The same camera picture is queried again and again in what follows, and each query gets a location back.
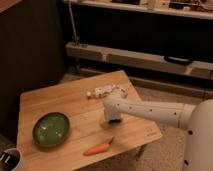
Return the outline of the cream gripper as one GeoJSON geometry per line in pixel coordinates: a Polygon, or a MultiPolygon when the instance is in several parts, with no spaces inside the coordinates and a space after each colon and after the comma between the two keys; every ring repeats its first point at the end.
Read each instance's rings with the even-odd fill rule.
{"type": "Polygon", "coordinates": [[[104,116],[101,116],[100,117],[100,120],[99,120],[99,125],[102,129],[106,130],[106,129],[109,129],[109,128],[113,128],[113,127],[116,127],[117,125],[121,124],[122,123],[122,120],[119,119],[119,120],[111,120],[111,121],[107,121],[105,119],[104,116]]]}

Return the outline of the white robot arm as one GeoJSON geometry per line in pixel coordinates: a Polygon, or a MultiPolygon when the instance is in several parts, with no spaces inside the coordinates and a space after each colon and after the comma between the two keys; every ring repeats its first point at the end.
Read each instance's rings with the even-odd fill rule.
{"type": "Polygon", "coordinates": [[[187,132],[182,171],[213,171],[213,99],[198,105],[132,101],[113,91],[104,98],[107,122],[129,114],[164,123],[187,132]]]}

